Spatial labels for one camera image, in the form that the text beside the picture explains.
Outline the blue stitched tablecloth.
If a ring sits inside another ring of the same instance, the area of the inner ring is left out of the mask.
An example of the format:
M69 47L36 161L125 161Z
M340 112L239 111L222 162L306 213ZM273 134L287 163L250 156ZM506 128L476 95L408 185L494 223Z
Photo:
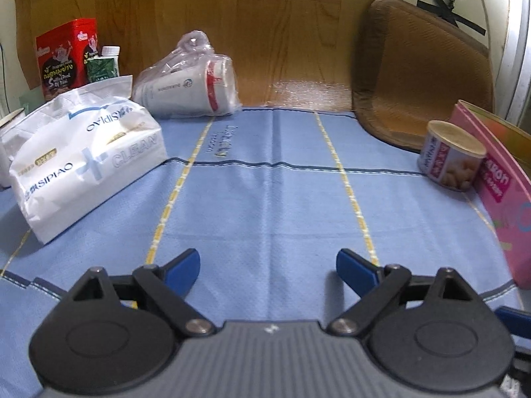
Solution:
M419 275L453 267L491 307L522 304L476 194L432 183L351 114L248 109L161 127L167 162L48 244L2 192L2 396L39 393L29 340L88 268L128 274L188 248L201 273L187 300L216 323L329 322L355 301L335 271L343 248Z

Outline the round nut can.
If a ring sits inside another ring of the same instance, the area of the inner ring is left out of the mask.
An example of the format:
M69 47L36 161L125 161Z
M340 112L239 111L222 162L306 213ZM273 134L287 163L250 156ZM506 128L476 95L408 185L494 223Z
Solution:
M417 166L431 181L455 191L467 191L487 154L477 138L457 125L430 120Z

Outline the white tissue pack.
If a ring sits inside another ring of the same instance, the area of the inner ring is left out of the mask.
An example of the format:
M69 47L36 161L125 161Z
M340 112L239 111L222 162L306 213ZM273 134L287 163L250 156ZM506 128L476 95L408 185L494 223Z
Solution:
M131 76L87 84L2 134L14 196L40 242L167 160L160 125L131 96Z

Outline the pink rectangular metal tin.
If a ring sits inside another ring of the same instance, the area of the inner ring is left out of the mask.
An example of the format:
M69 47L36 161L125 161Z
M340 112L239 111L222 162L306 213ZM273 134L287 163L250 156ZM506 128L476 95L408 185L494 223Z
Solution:
M512 278L530 288L530 134L466 101L458 101L451 123L479 139L487 155L475 190L488 211Z

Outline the bagged paper cup stack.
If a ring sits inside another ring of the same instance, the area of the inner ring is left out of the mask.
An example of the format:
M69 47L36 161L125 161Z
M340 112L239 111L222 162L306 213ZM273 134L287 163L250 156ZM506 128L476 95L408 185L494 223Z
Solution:
M218 117L241 110L232 59L206 33L182 36L167 56L143 70L131 98L161 118Z

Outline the green white carton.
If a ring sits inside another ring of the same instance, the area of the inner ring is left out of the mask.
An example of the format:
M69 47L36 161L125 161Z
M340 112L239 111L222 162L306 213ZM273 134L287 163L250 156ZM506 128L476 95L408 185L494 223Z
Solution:
M104 46L100 56L86 61L86 76L89 83L99 82L120 76L119 46Z

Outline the frosted glass sliding door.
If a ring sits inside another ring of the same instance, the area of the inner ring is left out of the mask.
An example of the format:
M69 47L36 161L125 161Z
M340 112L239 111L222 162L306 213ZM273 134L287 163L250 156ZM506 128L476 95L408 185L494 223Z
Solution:
M508 28L495 83L496 113L520 126L530 106L530 0L508 0Z

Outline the red snack box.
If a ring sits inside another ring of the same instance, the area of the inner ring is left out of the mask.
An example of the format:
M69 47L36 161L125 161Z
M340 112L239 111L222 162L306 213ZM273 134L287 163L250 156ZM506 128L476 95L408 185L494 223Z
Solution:
M35 39L45 101L87 83L86 61L99 55L95 18L79 18Z

